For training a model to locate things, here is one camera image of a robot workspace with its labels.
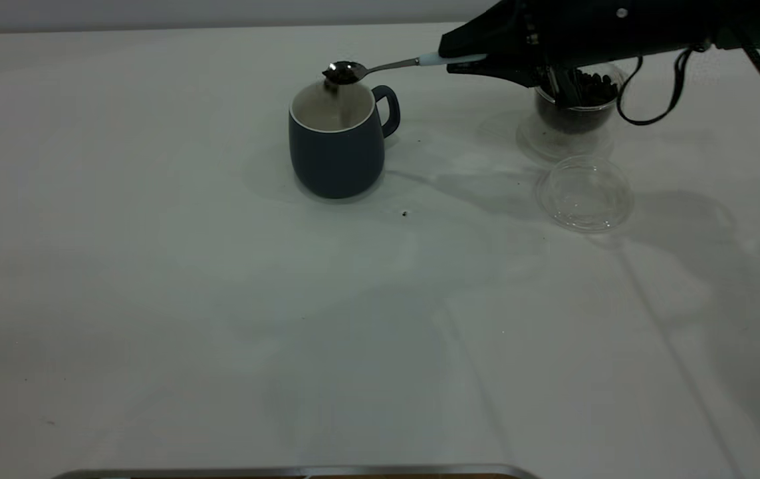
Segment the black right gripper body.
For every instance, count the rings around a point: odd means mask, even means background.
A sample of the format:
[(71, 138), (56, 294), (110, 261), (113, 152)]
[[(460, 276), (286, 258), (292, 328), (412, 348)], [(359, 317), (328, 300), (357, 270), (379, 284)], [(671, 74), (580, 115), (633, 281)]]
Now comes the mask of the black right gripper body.
[(548, 63), (580, 67), (705, 45), (705, 1), (538, 1), (533, 19)]

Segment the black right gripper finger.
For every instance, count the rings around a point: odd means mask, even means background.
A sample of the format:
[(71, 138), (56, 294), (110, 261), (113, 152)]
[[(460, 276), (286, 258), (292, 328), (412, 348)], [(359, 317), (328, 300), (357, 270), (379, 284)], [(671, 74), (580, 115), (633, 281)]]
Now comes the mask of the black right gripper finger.
[(443, 34), (441, 57), (516, 55), (531, 46), (529, 1), (499, 1), (471, 21)]
[(523, 87), (542, 85), (542, 74), (537, 67), (520, 63), (515, 57), (484, 57), (479, 61), (449, 64), (447, 72), (501, 79)]

